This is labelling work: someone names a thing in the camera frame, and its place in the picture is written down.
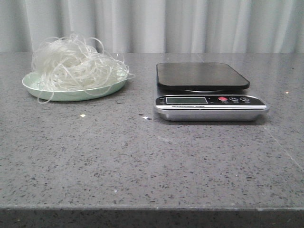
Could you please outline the white vermicelli noodle bundle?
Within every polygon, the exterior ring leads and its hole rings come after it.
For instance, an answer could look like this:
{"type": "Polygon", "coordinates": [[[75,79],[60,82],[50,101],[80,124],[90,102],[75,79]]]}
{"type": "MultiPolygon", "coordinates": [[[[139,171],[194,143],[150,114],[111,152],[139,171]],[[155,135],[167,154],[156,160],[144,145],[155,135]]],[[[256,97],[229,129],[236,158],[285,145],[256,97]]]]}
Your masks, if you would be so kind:
{"type": "Polygon", "coordinates": [[[72,33],[68,37],[51,37],[32,55],[32,73],[40,76],[38,85],[49,91],[88,90],[121,82],[130,73],[124,59],[98,51],[89,44],[91,38],[72,33]]]}

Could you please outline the silver black kitchen scale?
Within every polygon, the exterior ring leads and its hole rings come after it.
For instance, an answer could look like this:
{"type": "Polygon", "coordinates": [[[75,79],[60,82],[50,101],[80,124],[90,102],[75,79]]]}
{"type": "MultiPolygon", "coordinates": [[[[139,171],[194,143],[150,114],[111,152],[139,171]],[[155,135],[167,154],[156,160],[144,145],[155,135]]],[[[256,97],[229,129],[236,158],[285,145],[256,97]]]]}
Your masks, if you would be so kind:
{"type": "Polygon", "coordinates": [[[158,63],[154,108],[168,121],[254,121],[269,106],[249,87],[228,64],[158,63]]]}

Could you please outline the white pleated curtain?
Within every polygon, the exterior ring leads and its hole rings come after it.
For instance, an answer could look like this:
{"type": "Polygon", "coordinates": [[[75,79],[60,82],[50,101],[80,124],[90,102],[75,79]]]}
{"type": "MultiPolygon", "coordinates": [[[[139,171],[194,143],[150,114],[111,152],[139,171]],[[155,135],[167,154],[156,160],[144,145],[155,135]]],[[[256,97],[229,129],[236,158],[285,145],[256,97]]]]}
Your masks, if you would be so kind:
{"type": "Polygon", "coordinates": [[[3,0],[2,52],[48,37],[95,37],[109,52],[303,53],[301,0],[3,0]]]}

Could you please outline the light green round plate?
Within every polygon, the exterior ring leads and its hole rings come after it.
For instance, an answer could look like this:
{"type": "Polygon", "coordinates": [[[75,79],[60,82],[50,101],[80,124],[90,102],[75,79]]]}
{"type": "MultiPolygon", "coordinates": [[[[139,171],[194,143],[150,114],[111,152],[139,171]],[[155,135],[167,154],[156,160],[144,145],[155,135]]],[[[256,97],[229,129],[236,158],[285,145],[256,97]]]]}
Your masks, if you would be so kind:
{"type": "Polygon", "coordinates": [[[121,82],[117,82],[113,85],[108,85],[105,87],[97,87],[88,90],[74,90],[74,91],[49,91],[42,89],[38,85],[40,76],[36,73],[29,73],[22,79],[23,85],[26,87],[27,91],[36,97],[38,100],[56,101],[56,102],[74,102],[74,101],[85,101],[96,99],[104,96],[108,96],[119,91],[131,76],[121,82]]]}

